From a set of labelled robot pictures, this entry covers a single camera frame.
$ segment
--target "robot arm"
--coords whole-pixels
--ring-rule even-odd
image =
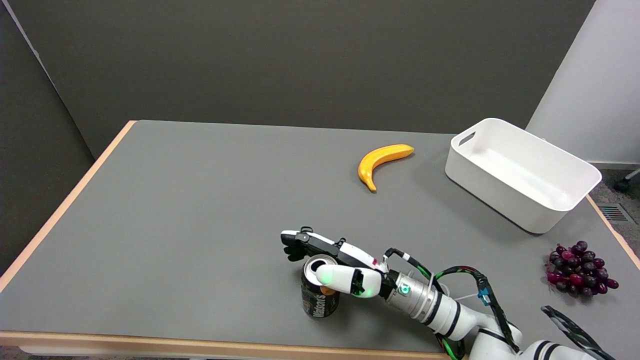
[[[336,259],[338,265],[321,265],[316,271],[318,281],[324,286],[360,298],[379,295],[387,304],[427,325],[440,338],[462,340],[474,327],[478,327],[478,335],[469,354],[469,360],[614,360],[585,332],[579,332],[578,336],[570,336],[569,332],[575,331],[578,326],[550,307],[543,307],[545,314],[549,315],[556,325],[561,323],[562,326],[558,325],[561,330],[587,354],[550,341],[537,341],[526,350],[519,351],[517,345],[522,341],[522,333],[514,325],[504,324],[504,313],[497,313],[502,315],[503,332],[496,317],[471,310],[444,295],[435,286],[425,285],[410,275],[390,270],[386,261],[378,261],[358,247],[346,243],[344,238],[332,241],[314,233],[310,227],[303,227],[300,231],[282,231],[280,239],[285,245],[284,252],[289,255],[289,261],[302,260],[305,256],[316,254],[325,254]],[[401,252],[399,255],[412,263],[409,255]],[[483,291],[487,288],[490,291],[490,287],[486,277],[479,272],[477,275],[486,286],[480,287],[479,282],[479,290],[482,290],[479,297],[487,304],[487,292]],[[509,331],[511,345],[504,336],[509,334]],[[586,339],[586,343],[580,341],[582,338]]]
[[[321,265],[316,274],[322,285],[361,298],[380,295],[383,287],[380,273],[366,268]],[[433,287],[427,289],[425,284],[405,274],[391,270],[390,275],[395,277],[396,287],[386,298],[387,304],[404,311],[435,333],[458,341],[474,327],[479,328],[469,360],[596,359],[582,351],[546,340],[537,341],[523,352],[516,353],[506,343],[493,316],[469,309],[447,295],[437,292]],[[519,344],[522,341],[522,333],[514,325],[509,326],[513,340]]]

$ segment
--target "yellow banana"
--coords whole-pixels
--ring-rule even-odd
[[[376,191],[376,185],[373,183],[373,169],[378,165],[389,161],[405,158],[413,153],[413,147],[399,143],[375,149],[366,154],[360,161],[358,166],[358,176],[360,180],[367,185],[370,191]]]

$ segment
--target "plastic grapes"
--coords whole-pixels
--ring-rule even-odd
[[[587,250],[586,241],[564,247],[557,244],[547,261],[547,281],[562,293],[590,299],[596,294],[606,294],[620,284],[609,277],[604,260]]]

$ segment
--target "white plastic basket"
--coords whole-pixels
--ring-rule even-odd
[[[549,231],[596,186],[593,165],[501,119],[451,140],[447,176],[522,229]]]

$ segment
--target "can lid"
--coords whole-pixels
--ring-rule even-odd
[[[309,258],[309,260],[307,260],[307,262],[305,263],[305,266],[303,268],[303,273],[305,278],[311,282],[313,285],[316,286],[321,286],[321,287],[325,287],[322,286],[322,284],[320,283],[320,281],[318,281],[317,277],[316,277],[316,271],[317,269],[322,266],[322,265],[337,265],[338,262],[333,259],[331,256],[328,255],[315,255],[312,256],[311,258]]]

